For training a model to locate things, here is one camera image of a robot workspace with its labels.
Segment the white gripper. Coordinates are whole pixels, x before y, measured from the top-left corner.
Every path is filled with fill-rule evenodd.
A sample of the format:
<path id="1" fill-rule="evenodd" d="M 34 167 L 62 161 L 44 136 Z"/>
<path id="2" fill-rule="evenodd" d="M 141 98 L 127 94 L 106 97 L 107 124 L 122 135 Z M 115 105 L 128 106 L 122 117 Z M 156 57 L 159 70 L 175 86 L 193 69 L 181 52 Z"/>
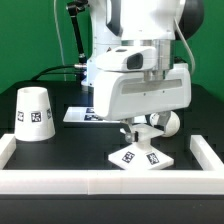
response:
<path id="1" fill-rule="evenodd" d="M 138 140 L 133 117 L 157 113 L 156 126 L 165 131 L 170 111 L 186 108 L 190 101 L 191 79 L 185 63 L 175 64 L 162 80 L 148 80 L 144 72 L 101 72 L 95 79 L 94 111 L 104 120 L 122 120 L 129 128 L 120 129 L 127 143 Z"/>

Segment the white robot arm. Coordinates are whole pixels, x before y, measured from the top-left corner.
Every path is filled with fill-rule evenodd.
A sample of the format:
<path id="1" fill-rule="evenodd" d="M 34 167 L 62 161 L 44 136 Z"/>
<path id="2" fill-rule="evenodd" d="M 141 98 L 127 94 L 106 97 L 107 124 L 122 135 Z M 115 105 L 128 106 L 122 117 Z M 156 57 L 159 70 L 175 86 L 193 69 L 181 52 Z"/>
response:
<path id="1" fill-rule="evenodd" d="M 137 116 L 155 114 L 161 134 L 171 112 L 191 101 L 193 62 L 177 63 L 173 44 L 186 43 L 203 23 L 203 0 L 90 0 L 93 52 L 86 83 L 95 113 L 129 126 L 138 142 Z"/>

